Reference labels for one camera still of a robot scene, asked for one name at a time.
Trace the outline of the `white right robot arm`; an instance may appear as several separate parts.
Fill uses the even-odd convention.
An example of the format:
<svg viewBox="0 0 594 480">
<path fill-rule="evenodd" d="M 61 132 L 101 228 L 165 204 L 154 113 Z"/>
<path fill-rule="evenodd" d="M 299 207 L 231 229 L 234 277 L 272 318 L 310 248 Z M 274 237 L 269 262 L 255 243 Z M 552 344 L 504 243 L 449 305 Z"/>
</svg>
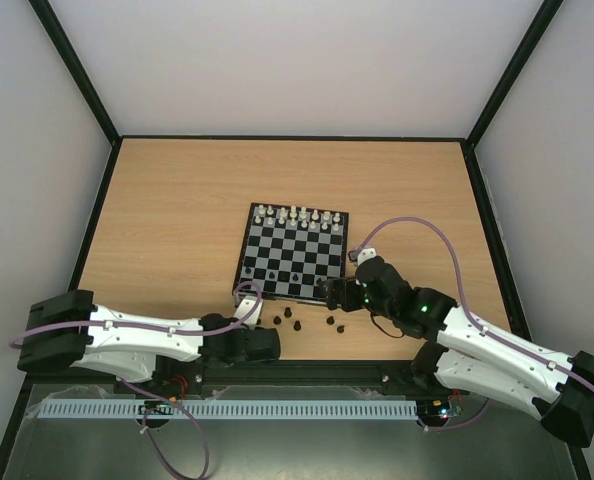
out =
<svg viewBox="0 0 594 480">
<path fill-rule="evenodd" d="M 422 390 L 465 390 L 520 410 L 578 448 L 594 435 L 594 356 L 546 349 L 471 313 L 455 299 L 412 287 L 372 248 L 352 277 L 321 282 L 326 305 L 367 310 L 404 335 L 423 340 L 411 363 Z"/>
</svg>

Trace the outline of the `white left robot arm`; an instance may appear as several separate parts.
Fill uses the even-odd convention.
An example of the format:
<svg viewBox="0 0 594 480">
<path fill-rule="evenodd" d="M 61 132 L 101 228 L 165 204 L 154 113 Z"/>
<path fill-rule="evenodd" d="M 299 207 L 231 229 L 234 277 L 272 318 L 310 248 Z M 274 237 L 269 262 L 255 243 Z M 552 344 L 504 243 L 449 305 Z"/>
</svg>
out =
<svg viewBox="0 0 594 480">
<path fill-rule="evenodd" d="M 73 290 L 32 305 L 25 331 L 10 345 L 18 369 L 29 374 L 77 367 L 140 384 L 159 380 L 165 360 L 213 368 L 277 360 L 279 334 L 259 326 L 262 306 L 261 297 L 246 296 L 230 317 L 171 320 L 120 312 Z"/>
</svg>

